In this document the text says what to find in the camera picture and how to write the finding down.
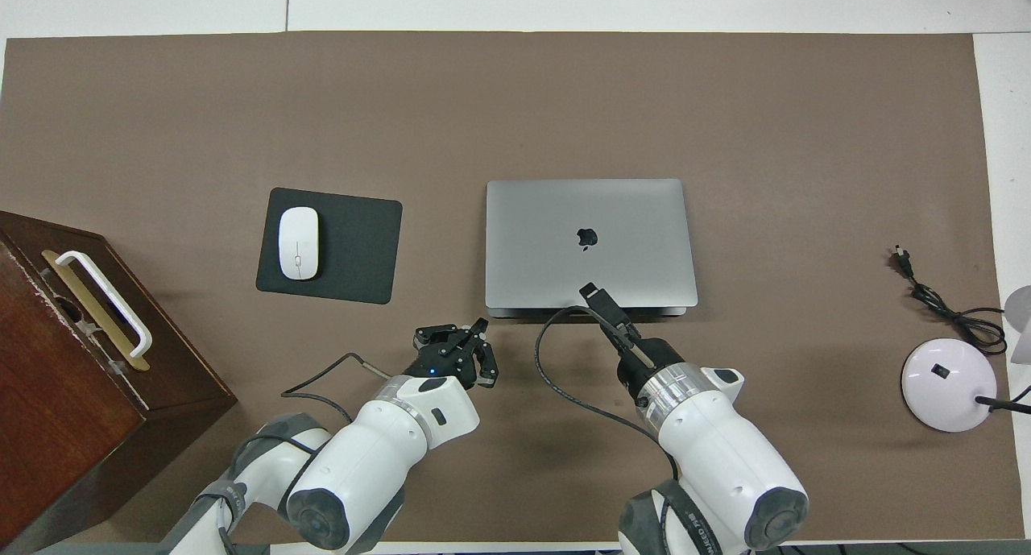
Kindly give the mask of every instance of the black mouse pad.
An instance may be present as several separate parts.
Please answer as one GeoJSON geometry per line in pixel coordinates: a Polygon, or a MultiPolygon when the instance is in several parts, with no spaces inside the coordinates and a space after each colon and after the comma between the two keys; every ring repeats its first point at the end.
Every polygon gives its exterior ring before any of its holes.
{"type": "Polygon", "coordinates": [[[275,293],[387,303],[394,290],[400,234],[398,201],[272,189],[255,285],[275,293]],[[279,269],[279,218],[295,206],[319,214],[319,271],[303,282],[279,269]]]}

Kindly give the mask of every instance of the laptop lid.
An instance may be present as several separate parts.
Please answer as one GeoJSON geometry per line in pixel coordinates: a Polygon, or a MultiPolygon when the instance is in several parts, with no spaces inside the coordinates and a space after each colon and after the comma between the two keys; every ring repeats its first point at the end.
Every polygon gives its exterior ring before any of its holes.
{"type": "Polygon", "coordinates": [[[591,282],[643,314],[698,304],[679,179],[488,183],[491,316],[583,305],[578,290],[591,282]]]}

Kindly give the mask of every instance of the white mouse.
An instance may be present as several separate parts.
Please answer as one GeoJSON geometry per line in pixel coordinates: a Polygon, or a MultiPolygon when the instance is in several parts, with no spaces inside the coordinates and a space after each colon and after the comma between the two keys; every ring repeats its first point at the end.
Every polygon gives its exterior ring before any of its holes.
{"type": "Polygon", "coordinates": [[[279,218],[279,269],[291,280],[303,282],[319,272],[319,214],[309,206],[295,206],[279,218]]]}

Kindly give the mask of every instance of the lamp base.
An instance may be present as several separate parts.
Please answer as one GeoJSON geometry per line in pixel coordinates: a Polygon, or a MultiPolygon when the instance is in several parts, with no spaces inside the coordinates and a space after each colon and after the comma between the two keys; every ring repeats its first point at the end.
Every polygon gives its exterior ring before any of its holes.
{"type": "Polygon", "coordinates": [[[988,358],[959,339],[932,339],[909,354],[902,367],[902,397],[917,419],[944,432],[962,432],[988,418],[976,396],[995,397],[988,358]]]}

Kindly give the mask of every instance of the wooden box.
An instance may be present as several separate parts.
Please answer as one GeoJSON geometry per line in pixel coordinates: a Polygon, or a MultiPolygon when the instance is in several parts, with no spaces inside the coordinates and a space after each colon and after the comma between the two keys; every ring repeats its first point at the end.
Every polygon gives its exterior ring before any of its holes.
{"type": "Polygon", "coordinates": [[[235,401],[103,237],[0,211],[0,551],[103,521],[235,401]]]}

